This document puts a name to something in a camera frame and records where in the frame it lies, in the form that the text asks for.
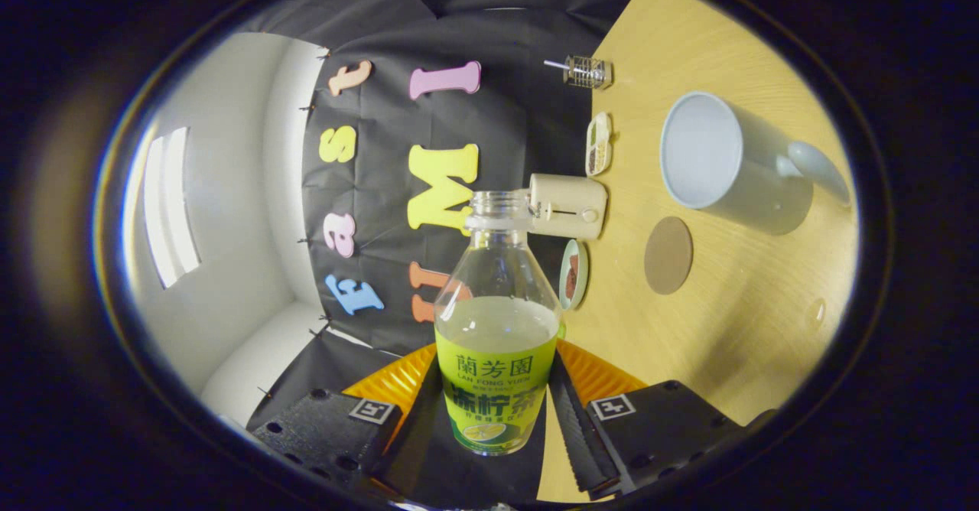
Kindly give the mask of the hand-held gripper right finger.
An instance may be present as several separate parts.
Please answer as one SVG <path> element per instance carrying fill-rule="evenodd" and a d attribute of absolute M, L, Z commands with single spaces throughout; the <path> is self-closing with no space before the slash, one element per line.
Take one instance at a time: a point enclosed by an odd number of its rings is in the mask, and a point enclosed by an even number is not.
<path fill-rule="evenodd" d="M 566 340 L 556 341 L 548 386 L 577 487 L 592 500 L 660 482 L 773 415 L 739 424 L 675 379 L 647 385 Z"/>

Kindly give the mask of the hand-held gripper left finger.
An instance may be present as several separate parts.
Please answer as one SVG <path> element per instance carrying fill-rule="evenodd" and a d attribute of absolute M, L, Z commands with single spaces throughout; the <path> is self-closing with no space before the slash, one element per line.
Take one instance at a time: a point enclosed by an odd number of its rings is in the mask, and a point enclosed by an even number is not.
<path fill-rule="evenodd" d="M 352 491 L 412 497 L 434 426 L 433 344 L 342 392 L 314 388 L 249 430 L 284 459 Z"/>

